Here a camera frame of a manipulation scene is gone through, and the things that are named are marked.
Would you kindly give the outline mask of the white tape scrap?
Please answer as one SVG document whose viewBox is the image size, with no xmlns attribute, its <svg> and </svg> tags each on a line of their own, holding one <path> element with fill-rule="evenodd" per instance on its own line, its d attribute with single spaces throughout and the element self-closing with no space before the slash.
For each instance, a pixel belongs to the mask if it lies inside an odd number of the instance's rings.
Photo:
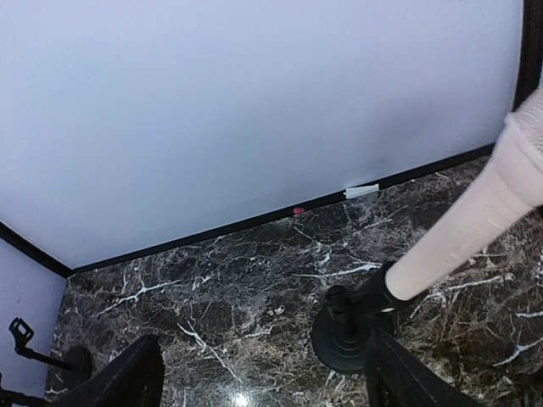
<svg viewBox="0 0 543 407">
<path fill-rule="evenodd" d="M 344 190 L 344 197 L 346 199 L 360 198 L 367 194 L 378 192 L 379 184 L 372 184 L 360 187 L 349 187 Z"/>
</svg>

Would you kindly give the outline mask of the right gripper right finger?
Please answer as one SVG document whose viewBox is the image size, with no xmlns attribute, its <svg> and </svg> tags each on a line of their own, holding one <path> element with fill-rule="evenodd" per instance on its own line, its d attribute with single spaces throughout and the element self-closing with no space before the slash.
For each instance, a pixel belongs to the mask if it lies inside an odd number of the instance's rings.
<svg viewBox="0 0 543 407">
<path fill-rule="evenodd" d="M 365 356 L 371 406 L 480 405 L 434 374 L 387 332 L 372 332 Z"/>
</svg>

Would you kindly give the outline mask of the black stand of blue microphone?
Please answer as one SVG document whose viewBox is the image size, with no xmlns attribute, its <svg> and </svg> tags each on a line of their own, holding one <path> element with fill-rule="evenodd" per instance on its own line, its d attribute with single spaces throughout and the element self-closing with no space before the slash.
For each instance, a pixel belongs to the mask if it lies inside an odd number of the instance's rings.
<svg viewBox="0 0 543 407">
<path fill-rule="evenodd" d="M 91 377 L 92 356 L 86 348 L 81 346 L 72 347 L 62 360 L 56 359 L 40 354 L 29 347 L 29 342 L 34 337 L 35 332 L 22 318 L 14 318 L 9 324 L 8 330 L 14 338 L 14 351 L 17 355 L 67 371 L 69 378 L 85 381 Z"/>
</svg>

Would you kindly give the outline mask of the black stand of orange microphone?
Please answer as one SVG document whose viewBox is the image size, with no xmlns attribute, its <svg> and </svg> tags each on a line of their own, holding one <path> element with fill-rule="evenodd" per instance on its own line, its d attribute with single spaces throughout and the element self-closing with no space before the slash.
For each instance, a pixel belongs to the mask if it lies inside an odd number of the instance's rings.
<svg viewBox="0 0 543 407">
<path fill-rule="evenodd" d="M 48 405 L 48 402 L 45 399 L 10 391 L 0 386 L 0 405 L 1 407 L 12 407 L 14 405 L 44 407 Z"/>
</svg>

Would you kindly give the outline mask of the left black frame post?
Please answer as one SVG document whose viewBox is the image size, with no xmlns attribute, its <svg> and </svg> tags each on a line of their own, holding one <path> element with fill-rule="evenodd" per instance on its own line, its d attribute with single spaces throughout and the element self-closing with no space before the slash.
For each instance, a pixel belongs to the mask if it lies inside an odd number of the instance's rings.
<svg viewBox="0 0 543 407">
<path fill-rule="evenodd" d="M 56 274 L 57 276 L 68 279 L 69 277 L 74 275 L 74 271 L 71 268 L 62 264 L 60 261 L 56 260 L 49 254 L 46 254 L 36 245 L 24 239 L 22 236 L 11 230 L 3 223 L 1 223 L 0 226 L 0 236 L 1 239 L 7 244 L 17 249 L 30 259 L 34 260 L 39 265 L 52 271 L 52 273 Z"/>
</svg>

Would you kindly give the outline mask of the black stand of pink microphone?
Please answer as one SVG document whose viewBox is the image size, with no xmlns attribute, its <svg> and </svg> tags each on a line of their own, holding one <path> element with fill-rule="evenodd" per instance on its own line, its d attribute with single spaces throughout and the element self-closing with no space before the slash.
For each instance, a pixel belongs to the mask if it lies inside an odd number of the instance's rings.
<svg viewBox="0 0 543 407">
<path fill-rule="evenodd" d="M 357 289 L 334 285 L 311 328 L 311 346 L 315 356 L 331 371 L 341 374 L 363 372 L 369 337 L 375 330 L 394 332 L 392 314 L 413 301 L 394 297 L 385 276 L 395 263 L 381 266 Z"/>
</svg>

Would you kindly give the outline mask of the right black frame post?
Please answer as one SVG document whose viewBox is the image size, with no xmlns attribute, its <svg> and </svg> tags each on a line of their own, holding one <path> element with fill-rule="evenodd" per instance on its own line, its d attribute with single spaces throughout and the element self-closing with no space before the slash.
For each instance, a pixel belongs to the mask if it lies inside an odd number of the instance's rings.
<svg viewBox="0 0 543 407">
<path fill-rule="evenodd" d="M 540 85 L 542 70 L 542 0 L 523 1 L 521 51 L 512 110 Z"/>
</svg>

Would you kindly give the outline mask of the pink toy microphone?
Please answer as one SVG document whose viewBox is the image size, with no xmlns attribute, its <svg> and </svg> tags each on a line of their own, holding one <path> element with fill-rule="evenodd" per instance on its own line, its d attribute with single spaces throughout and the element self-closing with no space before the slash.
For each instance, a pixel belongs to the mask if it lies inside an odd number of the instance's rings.
<svg viewBox="0 0 543 407">
<path fill-rule="evenodd" d="M 415 298 L 542 205 L 542 91 L 505 120 L 474 182 L 385 275 L 394 298 Z"/>
</svg>

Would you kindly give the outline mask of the black frame post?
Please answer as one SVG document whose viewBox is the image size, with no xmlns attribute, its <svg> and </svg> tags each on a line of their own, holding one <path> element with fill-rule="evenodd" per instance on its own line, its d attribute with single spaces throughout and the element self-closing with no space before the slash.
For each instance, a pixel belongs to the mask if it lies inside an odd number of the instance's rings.
<svg viewBox="0 0 543 407">
<path fill-rule="evenodd" d="M 542 70 L 542 0 L 523 1 L 521 51 L 512 110 L 540 85 Z"/>
<path fill-rule="evenodd" d="M 60 261 L 56 260 L 49 254 L 46 254 L 36 245 L 24 239 L 22 236 L 11 230 L 3 223 L 1 223 L 0 226 L 0 236 L 1 239 L 7 244 L 17 249 L 30 259 L 34 260 L 39 265 L 52 271 L 52 273 L 56 274 L 57 276 L 68 279 L 69 277 L 74 275 L 74 271 L 71 268 L 62 264 Z"/>
</svg>

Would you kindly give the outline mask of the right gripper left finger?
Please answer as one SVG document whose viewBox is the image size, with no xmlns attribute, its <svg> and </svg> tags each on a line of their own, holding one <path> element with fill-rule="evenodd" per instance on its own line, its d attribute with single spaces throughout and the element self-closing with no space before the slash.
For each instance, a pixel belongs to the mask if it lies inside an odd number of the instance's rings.
<svg viewBox="0 0 543 407">
<path fill-rule="evenodd" d="M 159 406 L 165 364 L 159 339 L 145 335 L 127 347 L 96 376 L 52 403 L 62 407 Z"/>
</svg>

